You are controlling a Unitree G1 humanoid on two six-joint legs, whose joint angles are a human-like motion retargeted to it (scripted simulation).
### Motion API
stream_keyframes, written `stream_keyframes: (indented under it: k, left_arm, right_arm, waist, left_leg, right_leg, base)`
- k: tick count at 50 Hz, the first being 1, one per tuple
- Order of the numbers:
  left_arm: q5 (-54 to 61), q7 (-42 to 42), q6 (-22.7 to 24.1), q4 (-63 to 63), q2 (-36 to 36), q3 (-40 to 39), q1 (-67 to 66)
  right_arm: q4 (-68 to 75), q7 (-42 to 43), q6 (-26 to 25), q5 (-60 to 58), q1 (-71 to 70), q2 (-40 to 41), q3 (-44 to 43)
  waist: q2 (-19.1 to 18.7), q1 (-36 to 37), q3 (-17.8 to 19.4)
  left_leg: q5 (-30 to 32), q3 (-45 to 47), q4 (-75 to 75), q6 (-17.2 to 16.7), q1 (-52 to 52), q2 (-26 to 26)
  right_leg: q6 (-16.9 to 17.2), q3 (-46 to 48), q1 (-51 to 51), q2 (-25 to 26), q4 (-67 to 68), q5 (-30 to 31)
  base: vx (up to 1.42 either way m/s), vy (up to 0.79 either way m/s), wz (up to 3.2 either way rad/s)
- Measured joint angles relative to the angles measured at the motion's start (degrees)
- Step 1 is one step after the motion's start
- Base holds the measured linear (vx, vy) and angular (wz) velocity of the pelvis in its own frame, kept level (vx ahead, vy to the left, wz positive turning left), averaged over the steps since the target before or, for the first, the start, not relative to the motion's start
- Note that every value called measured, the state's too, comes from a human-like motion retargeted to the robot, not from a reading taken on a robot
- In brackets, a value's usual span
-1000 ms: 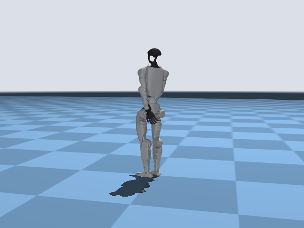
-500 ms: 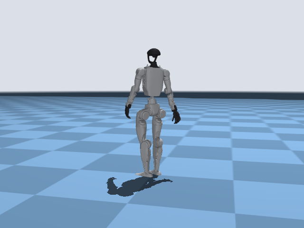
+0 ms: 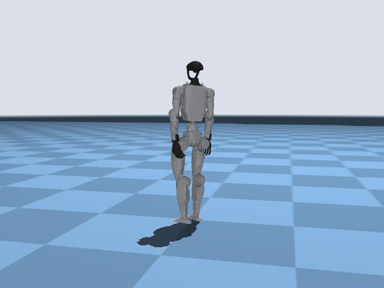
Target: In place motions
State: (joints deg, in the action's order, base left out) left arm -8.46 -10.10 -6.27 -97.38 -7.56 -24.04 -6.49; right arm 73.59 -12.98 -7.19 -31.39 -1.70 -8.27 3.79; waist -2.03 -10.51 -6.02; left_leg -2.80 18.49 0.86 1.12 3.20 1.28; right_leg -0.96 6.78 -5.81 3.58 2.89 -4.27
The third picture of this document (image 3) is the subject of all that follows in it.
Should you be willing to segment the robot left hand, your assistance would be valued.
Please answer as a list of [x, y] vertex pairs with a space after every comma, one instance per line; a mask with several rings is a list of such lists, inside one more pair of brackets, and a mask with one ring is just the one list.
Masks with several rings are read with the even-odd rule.
[[[182, 153], [182, 151], [181, 151], [181, 146], [180, 146], [180, 144], [178, 143], [179, 142], [179, 136], [178, 136], [178, 134], [176, 134], [175, 135], [175, 137], [176, 137], [176, 140], [172, 140], [172, 143], [173, 143], [173, 145], [172, 145], [172, 152], [173, 152], [173, 154], [175, 155], [175, 157], [176, 158], [183, 158], [184, 156], [186, 156], [186, 155], [184, 155], [183, 153]], [[183, 155], [183, 156], [182, 156]]]

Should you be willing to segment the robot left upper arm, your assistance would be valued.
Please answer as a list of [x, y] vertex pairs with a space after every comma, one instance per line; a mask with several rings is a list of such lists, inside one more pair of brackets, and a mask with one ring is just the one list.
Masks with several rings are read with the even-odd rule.
[[179, 117], [179, 110], [181, 106], [181, 95], [184, 93], [184, 91], [185, 91], [185, 85], [176, 86], [172, 90], [172, 94], [173, 94], [172, 104], [173, 104], [173, 110], [175, 111], [176, 118]]

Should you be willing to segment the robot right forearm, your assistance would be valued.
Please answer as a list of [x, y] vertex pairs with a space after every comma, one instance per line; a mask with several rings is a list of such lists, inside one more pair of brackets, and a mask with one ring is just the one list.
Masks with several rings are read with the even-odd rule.
[[205, 120], [204, 132], [205, 132], [205, 138], [207, 138], [207, 139], [209, 139], [209, 135], [211, 134], [213, 122], [214, 122], [214, 117], [211, 118], [211, 119], [206, 119]]

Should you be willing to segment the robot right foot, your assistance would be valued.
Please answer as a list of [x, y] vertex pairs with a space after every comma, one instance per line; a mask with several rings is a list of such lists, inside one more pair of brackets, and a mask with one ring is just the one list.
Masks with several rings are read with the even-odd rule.
[[187, 218], [190, 218], [190, 219], [195, 220], [195, 221], [202, 221], [201, 216], [198, 216], [198, 215], [196, 217], [194, 217], [193, 214], [187, 215]]

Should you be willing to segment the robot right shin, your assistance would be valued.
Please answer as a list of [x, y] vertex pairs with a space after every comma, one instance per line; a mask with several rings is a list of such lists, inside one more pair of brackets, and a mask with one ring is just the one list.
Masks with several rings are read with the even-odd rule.
[[199, 216], [200, 213], [200, 204], [203, 199], [204, 194], [204, 183], [205, 183], [205, 177], [204, 182], [202, 185], [197, 186], [192, 183], [192, 200], [193, 200], [193, 216], [196, 217]]

